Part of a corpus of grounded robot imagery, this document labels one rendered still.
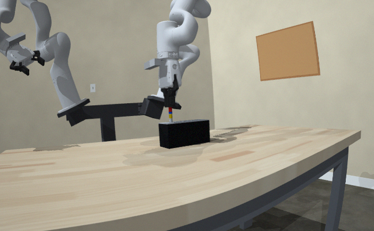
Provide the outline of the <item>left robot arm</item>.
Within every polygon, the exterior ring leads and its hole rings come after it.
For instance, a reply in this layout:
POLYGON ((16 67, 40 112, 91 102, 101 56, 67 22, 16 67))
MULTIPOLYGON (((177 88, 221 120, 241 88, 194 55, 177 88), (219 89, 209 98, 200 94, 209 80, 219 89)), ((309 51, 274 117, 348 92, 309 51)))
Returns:
POLYGON ((170 5, 170 21, 157 24, 157 59, 144 63, 144 70, 161 66, 164 60, 179 60, 181 78, 185 69, 200 56, 200 50, 192 45, 198 31, 194 17, 207 18, 211 7, 207 0, 173 0, 170 5))

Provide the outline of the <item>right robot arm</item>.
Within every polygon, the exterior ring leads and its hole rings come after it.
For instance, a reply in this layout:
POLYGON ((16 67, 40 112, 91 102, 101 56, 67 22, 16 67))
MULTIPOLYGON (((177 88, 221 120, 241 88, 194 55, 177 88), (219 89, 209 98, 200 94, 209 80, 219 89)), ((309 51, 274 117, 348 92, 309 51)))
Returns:
MULTIPOLYGON (((10 37, 1 29, 2 23, 10 23, 15 15, 17 0, 0 0, 0 52, 7 56, 10 47, 26 39, 23 32, 10 37)), ((82 102, 68 65, 71 42, 67 34, 58 32, 49 38, 52 25, 51 15, 46 4, 37 0, 20 0, 32 12, 36 25, 36 51, 49 62, 54 59, 50 70, 51 78, 63 109, 62 113, 82 102)))

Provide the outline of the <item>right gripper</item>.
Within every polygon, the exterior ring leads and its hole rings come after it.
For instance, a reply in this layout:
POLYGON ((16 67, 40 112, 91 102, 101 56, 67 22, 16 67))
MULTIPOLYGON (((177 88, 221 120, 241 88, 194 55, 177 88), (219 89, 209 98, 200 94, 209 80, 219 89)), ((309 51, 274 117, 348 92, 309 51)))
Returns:
POLYGON ((38 61, 42 66, 45 64, 45 60, 40 57, 40 51, 32 51, 18 43, 8 49, 6 57, 11 63, 11 70, 23 72, 27 76, 29 76, 29 69, 26 66, 34 61, 38 61))

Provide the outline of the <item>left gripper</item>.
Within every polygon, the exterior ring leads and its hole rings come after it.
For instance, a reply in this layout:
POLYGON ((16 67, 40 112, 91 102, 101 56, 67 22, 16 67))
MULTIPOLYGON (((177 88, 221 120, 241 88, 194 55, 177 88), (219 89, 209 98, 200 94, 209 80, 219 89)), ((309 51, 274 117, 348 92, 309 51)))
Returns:
POLYGON ((181 86, 181 71, 178 60, 164 60, 159 66, 159 87, 164 96, 164 107, 175 107, 176 91, 181 86))

